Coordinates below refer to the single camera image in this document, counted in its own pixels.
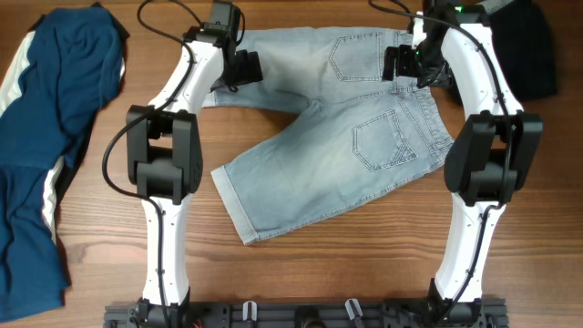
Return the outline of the light blue denim shorts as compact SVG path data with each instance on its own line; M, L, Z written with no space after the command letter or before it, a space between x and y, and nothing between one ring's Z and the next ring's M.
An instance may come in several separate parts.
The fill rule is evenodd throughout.
M382 78L384 51L404 30L296 27L251 30L263 79L208 94L205 106L295 115L281 133L214 169L244 244L329 219L440 168L453 140L428 88Z

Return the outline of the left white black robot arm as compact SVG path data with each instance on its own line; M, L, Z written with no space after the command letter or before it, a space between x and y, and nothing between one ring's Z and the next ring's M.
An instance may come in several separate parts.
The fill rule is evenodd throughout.
M259 56L238 48L245 18L215 1L210 19L179 39L181 55L164 88L127 114L128 178L142 199L148 231L147 281L128 310L130 327L190 327L185 229L200 185L198 114L216 88L237 92L262 79Z

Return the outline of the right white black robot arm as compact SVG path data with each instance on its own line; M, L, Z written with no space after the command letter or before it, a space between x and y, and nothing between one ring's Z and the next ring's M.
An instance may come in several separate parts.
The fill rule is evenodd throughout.
M507 327L506 302L482 293L494 229L520 190L537 152L541 118L525 113L505 80L486 10L458 1L406 8L413 40L385 52L384 78L416 77L419 87L457 91L465 124L445 157L452 222L445 255L424 298L380 305L387 327Z

